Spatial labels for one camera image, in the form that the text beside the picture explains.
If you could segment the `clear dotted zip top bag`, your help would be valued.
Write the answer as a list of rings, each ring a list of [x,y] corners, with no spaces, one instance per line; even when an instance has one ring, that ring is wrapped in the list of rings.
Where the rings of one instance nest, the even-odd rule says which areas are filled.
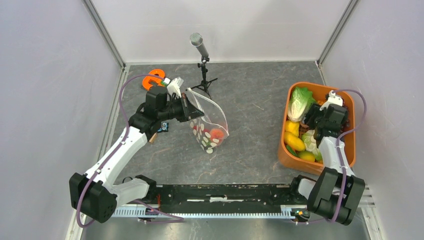
[[[195,137],[195,140],[199,143],[200,147],[208,154],[212,154],[218,146],[229,136],[229,128],[226,115],[222,108],[212,99],[204,96],[200,93],[195,92],[193,89],[188,88],[186,95],[190,102],[195,105],[198,109],[204,112],[203,117],[192,119],[189,121],[189,127]],[[194,127],[199,124],[204,124],[204,131],[196,131]],[[225,131],[225,139],[218,141],[212,140],[209,134],[212,129],[222,129]]]

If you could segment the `pink peach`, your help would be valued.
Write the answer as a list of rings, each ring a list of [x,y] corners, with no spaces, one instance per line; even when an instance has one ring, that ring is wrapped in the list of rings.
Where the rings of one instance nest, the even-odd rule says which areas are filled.
[[[226,132],[220,128],[213,128],[209,131],[212,140],[222,141],[226,137]]]

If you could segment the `red chili pepper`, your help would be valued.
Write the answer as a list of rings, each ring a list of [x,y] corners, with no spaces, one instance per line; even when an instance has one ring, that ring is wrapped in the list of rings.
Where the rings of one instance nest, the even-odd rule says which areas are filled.
[[[194,126],[194,129],[196,130],[196,131],[200,131],[200,132],[202,132],[202,131],[204,131],[205,130],[205,125],[203,124],[203,123],[201,123],[201,124],[198,124],[198,125],[195,125]]]

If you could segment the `yellow lemon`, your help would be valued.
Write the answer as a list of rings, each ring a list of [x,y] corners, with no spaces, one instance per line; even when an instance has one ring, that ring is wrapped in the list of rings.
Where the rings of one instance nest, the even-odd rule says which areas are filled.
[[[285,122],[285,127],[284,127],[284,131],[285,132],[289,132],[293,135],[295,135],[296,137],[299,137],[300,132],[300,123],[299,122],[295,122],[295,121],[291,121],[291,120],[287,120]]]

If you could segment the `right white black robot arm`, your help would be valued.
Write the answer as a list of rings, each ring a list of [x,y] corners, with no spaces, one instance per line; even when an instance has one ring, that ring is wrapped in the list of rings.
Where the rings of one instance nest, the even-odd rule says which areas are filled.
[[[314,129],[324,168],[317,180],[298,175],[288,191],[293,203],[307,201],[309,212],[345,226],[352,222],[366,186],[347,161],[342,141],[342,128],[347,120],[348,110],[335,103],[328,106],[314,103],[310,107],[304,122]]]

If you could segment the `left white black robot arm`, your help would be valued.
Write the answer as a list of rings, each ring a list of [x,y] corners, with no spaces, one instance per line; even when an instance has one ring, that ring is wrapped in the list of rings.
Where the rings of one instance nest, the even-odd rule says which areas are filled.
[[[69,179],[71,206],[93,221],[106,222],[117,207],[136,200],[153,203],[157,190],[141,178],[119,185],[115,181],[132,157],[158,134],[162,122],[176,119],[188,122],[204,116],[185,93],[169,93],[164,86],[153,86],[112,147],[84,174]]]

